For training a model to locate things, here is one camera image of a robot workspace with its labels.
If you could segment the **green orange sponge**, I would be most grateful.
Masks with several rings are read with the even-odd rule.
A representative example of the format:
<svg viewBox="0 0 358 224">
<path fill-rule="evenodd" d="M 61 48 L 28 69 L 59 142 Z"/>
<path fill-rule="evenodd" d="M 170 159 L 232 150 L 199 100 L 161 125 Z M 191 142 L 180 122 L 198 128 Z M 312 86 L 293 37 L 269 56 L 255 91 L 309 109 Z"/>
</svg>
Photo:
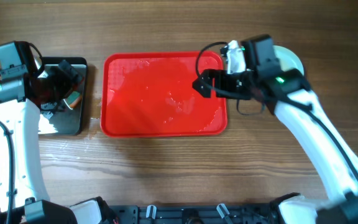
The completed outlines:
<svg viewBox="0 0 358 224">
<path fill-rule="evenodd" d="M 81 100 L 82 100 L 82 94 L 77 91 L 73 91 L 63 101 L 70 110 L 73 110 L 77 106 L 77 104 L 81 102 Z"/>
</svg>

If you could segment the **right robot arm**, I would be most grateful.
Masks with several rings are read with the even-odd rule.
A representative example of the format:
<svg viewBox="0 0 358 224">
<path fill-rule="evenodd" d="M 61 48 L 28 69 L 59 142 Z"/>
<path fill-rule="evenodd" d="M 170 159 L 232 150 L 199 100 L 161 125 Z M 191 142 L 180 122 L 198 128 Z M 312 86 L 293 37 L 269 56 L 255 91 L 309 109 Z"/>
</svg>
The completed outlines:
<svg viewBox="0 0 358 224">
<path fill-rule="evenodd" d="M 306 78 L 300 58 L 271 36 L 219 43 L 224 69 L 196 71 L 201 96 L 258 101 L 294 135 L 316 169 L 327 201 L 288 194 L 270 204 L 271 223 L 358 223 L 358 157 Z"/>
</svg>

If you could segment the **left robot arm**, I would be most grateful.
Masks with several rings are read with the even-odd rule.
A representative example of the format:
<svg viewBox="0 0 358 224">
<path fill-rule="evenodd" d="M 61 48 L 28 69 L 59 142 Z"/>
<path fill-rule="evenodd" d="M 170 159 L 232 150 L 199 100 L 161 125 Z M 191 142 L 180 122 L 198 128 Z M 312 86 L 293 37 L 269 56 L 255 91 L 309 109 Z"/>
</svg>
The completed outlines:
<svg viewBox="0 0 358 224">
<path fill-rule="evenodd" d="M 0 223 L 119 223 L 101 197 L 65 207 L 50 201 L 40 164 L 42 105 L 68 98 L 84 76 L 65 59 L 43 77 L 36 46 L 0 45 Z"/>
</svg>

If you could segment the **light blue plate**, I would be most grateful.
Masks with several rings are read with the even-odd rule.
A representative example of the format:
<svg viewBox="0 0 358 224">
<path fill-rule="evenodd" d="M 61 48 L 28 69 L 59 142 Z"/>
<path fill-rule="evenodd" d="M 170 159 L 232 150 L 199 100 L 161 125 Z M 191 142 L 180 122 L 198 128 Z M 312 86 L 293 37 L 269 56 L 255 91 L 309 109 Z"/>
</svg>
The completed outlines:
<svg viewBox="0 0 358 224">
<path fill-rule="evenodd" d="M 302 75 L 305 75 L 304 66 L 300 58 L 288 48 L 274 45 L 275 55 L 279 59 L 281 69 L 286 72 L 288 70 L 297 69 Z"/>
</svg>

